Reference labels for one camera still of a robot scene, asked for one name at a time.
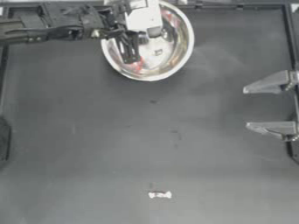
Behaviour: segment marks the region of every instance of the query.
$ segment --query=silver bowl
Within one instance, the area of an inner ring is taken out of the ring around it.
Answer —
[[[101,40],[101,49],[109,65],[129,79],[159,81],[173,75],[192,55],[193,31],[183,12],[167,2],[160,2],[163,34],[140,41],[141,60],[125,64],[113,39]]]

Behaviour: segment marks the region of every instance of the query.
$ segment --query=black mat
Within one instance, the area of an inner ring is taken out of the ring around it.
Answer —
[[[245,130],[284,120],[288,94],[241,88],[291,67],[279,11],[192,13],[196,46],[156,83],[109,67],[97,41],[10,48],[0,223],[288,223],[299,167]],[[149,190],[172,199],[149,200]]]

